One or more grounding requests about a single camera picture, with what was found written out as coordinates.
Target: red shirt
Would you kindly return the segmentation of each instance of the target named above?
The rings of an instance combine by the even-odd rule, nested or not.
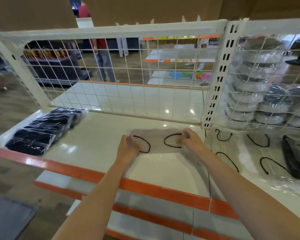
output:
[[[90,12],[88,10],[87,5],[81,5],[79,7],[79,18],[90,18]],[[107,49],[107,44],[105,39],[96,39],[96,46],[98,49]]]

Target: white pants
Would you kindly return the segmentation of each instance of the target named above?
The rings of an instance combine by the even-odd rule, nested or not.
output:
[[[129,53],[126,38],[117,38],[117,43],[120,56],[123,56],[124,53]]]

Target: jeans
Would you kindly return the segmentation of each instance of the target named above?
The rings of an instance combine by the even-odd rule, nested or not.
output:
[[[123,56],[124,53],[129,53],[126,38],[117,38],[117,44],[120,56]]]
[[[106,70],[110,81],[116,82],[109,52],[107,50],[98,50],[98,54],[95,56],[99,66],[97,69],[98,76],[105,82],[107,78],[105,73]]]

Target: wire mesh panel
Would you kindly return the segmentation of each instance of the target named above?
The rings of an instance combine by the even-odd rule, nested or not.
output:
[[[300,129],[300,34],[241,37],[217,113],[231,129]]]
[[[22,60],[54,106],[199,124],[218,36],[35,40]]]

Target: blue jeans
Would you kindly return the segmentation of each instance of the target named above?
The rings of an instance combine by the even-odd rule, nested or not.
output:
[[[96,56],[99,68],[97,68],[98,76],[105,82],[107,71],[108,77],[111,82],[116,82],[115,74],[113,72],[110,54],[107,50],[99,50]]]

